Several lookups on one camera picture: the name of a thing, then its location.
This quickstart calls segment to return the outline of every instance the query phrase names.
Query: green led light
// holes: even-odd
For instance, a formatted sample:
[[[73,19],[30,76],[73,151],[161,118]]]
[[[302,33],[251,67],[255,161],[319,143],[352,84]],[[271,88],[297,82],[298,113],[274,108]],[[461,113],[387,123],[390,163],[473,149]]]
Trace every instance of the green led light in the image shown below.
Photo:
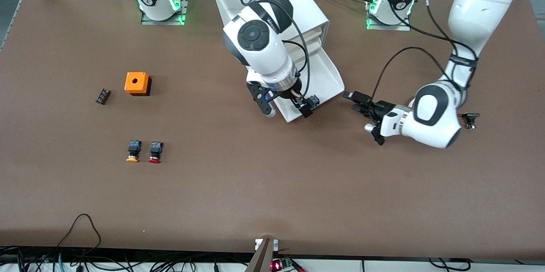
[[[169,0],[171,3],[172,9],[178,10],[180,8],[180,0]]]
[[[410,10],[413,8],[414,0],[409,5],[409,10],[407,10],[407,16],[410,14]]]
[[[373,4],[371,5],[369,11],[372,13],[372,14],[376,14],[376,11],[378,10],[378,6],[380,6],[380,3],[382,2],[382,0],[375,0],[373,2]]]

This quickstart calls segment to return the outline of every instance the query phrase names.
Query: brown table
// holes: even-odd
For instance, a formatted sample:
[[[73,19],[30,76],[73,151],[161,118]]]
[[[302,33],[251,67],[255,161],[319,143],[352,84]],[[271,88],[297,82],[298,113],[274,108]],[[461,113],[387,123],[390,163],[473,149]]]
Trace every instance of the brown table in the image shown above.
[[[370,93],[409,45],[446,63],[451,46],[365,29],[355,0],[316,0],[325,50],[347,90]],[[446,27],[452,0],[432,0]],[[308,119],[267,119],[224,48],[214,0],[185,26],[141,26],[134,0],[23,0],[0,53],[0,243],[56,245],[87,212],[104,247],[545,260],[545,60],[528,0],[514,0],[481,56],[462,111],[482,114],[447,150],[392,137],[376,145],[340,96]],[[415,26],[434,30],[423,2]],[[123,91],[153,77],[152,96]],[[400,55],[378,97],[408,100],[439,72]],[[113,90],[107,106],[95,103]],[[129,140],[144,162],[125,162]],[[162,163],[145,162],[152,140]],[[67,245],[90,246],[81,223]]]

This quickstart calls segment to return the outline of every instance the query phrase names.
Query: metal frame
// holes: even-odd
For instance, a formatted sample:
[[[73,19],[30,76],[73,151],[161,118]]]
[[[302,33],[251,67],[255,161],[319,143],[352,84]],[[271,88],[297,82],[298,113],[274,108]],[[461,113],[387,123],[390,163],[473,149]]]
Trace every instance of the metal frame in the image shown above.
[[[252,260],[250,260],[245,272],[270,272],[274,248],[274,239],[263,239],[257,252],[252,256]]]
[[[8,39],[9,31],[11,30],[11,26],[13,25],[13,21],[15,20],[15,16],[17,16],[17,13],[19,12],[19,7],[21,7],[22,2],[23,0],[19,0],[19,2],[17,3],[15,12],[13,13],[13,16],[11,17],[11,21],[9,22],[8,30],[6,30],[6,35],[4,36],[4,40],[2,41],[2,43],[0,43],[0,51],[4,48],[4,43],[6,43],[6,39]]]

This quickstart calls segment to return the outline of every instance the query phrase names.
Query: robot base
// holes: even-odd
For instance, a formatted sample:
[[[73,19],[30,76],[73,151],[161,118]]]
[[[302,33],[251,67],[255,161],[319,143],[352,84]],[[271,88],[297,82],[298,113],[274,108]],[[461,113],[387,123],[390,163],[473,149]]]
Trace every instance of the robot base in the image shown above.
[[[172,5],[172,9],[177,10],[170,18],[167,20],[152,20],[146,16],[144,12],[142,12],[142,8],[140,9],[140,12],[142,12],[142,18],[140,20],[140,24],[142,25],[185,25],[185,17],[187,15],[187,3],[189,0],[169,0]]]
[[[367,22],[367,29],[379,29],[379,30],[402,30],[409,31],[409,26],[399,23],[395,25],[385,24],[380,22],[374,14],[377,13],[379,6],[388,6],[389,3],[386,0],[373,0],[373,3],[365,2],[365,17]],[[410,24],[409,17],[407,16],[404,21]]]

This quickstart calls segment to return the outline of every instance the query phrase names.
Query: blue cable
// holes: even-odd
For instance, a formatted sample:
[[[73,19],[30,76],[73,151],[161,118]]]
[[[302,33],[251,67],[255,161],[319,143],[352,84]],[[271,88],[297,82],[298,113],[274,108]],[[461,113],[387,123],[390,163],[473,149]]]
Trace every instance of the blue cable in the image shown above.
[[[64,272],[63,260],[62,260],[62,258],[60,258],[60,253],[59,253],[59,268],[60,268],[60,272]]]

